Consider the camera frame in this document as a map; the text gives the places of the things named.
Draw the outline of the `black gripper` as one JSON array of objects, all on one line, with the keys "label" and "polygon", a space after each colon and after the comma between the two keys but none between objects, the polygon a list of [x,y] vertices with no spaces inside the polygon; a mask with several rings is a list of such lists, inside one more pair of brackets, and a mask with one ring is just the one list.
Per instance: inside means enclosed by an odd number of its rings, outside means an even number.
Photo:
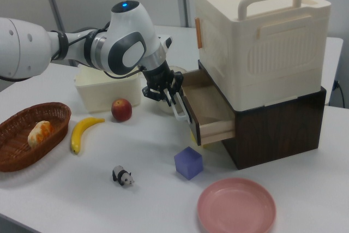
[{"label": "black gripper", "polygon": [[172,71],[166,61],[159,67],[144,70],[142,73],[147,82],[147,86],[142,89],[143,95],[155,101],[164,100],[168,106],[171,106],[171,100],[165,94],[164,89],[169,88],[170,95],[178,93],[184,80],[183,74],[180,71]]}]

